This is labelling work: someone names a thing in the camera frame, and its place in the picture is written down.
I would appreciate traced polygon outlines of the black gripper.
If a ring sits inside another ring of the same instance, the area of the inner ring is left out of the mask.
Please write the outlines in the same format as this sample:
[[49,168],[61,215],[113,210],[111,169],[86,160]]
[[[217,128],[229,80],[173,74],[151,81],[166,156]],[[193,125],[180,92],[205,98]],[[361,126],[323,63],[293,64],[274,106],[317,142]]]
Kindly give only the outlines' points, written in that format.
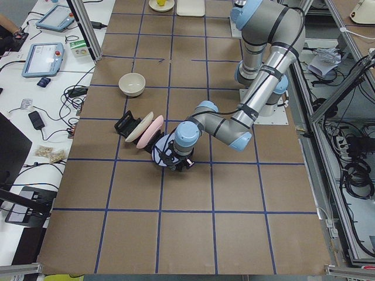
[[167,150],[166,152],[161,152],[161,165],[168,167],[172,171],[181,172],[184,168],[190,169],[195,164],[191,159],[192,156],[193,151],[188,155],[181,156],[171,150]]

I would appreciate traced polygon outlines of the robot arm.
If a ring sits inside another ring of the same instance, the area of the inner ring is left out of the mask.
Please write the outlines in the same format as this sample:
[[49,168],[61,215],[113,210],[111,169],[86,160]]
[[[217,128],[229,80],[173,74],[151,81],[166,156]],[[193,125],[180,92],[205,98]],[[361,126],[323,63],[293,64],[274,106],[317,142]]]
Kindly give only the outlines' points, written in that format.
[[230,119],[211,101],[202,101],[192,115],[152,147],[153,161],[171,170],[190,168],[190,156],[203,134],[242,151],[251,139],[250,129],[288,67],[295,63],[305,41],[305,12],[276,1],[246,1],[233,7],[230,19],[241,32],[243,60],[235,78],[248,86]]

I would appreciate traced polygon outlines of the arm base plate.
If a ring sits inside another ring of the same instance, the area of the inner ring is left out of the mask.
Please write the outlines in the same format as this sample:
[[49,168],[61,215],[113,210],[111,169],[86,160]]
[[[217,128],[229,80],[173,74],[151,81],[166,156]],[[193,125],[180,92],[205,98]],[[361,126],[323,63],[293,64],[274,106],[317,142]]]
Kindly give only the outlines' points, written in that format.
[[265,105],[259,113],[258,118],[254,122],[255,125],[289,125],[287,111],[289,102],[289,94],[286,90],[279,95],[276,104]]

